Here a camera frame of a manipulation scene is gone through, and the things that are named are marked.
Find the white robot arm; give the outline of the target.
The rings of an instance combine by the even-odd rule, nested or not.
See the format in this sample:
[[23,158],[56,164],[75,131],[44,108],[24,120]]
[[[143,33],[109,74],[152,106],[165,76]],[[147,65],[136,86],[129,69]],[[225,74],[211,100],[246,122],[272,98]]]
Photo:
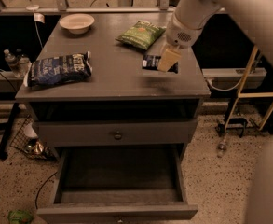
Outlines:
[[[273,66],[273,0],[180,0],[166,30],[160,71],[168,71],[192,46],[205,22],[224,8]],[[244,224],[273,224],[273,137],[256,164]]]

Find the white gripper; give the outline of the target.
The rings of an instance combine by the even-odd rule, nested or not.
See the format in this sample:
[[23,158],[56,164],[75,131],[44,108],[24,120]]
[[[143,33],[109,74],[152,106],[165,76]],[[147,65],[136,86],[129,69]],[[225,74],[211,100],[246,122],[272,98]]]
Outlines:
[[167,72],[181,58],[180,48],[188,48],[195,44],[202,29],[190,29],[182,24],[173,14],[167,24],[166,41],[168,44],[161,49],[161,58],[157,70]]

